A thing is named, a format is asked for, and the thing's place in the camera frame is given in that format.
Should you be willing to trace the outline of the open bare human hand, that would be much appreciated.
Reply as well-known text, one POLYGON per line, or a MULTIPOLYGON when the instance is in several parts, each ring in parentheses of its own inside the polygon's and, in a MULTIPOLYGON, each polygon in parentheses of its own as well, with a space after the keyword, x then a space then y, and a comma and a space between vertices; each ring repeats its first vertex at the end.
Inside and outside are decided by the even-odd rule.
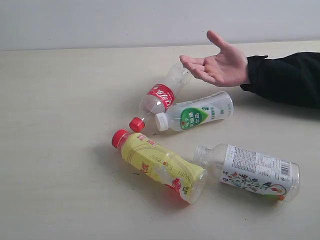
POLYGON ((212 44, 219 48, 220 52, 204 58, 181 55, 179 59, 182 65, 196 79, 217 87, 237 87, 249 84, 246 55, 212 30, 209 30, 206 36, 212 44))

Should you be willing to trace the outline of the black sleeved forearm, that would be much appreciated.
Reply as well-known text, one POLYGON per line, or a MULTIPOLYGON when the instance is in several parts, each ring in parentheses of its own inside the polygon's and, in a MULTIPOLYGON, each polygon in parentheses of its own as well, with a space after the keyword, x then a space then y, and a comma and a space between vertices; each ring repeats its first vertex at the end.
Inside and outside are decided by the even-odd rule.
POLYGON ((242 90, 277 103, 320 108, 318 52, 297 52, 276 59, 255 55, 247 60, 250 83, 242 84, 242 90))

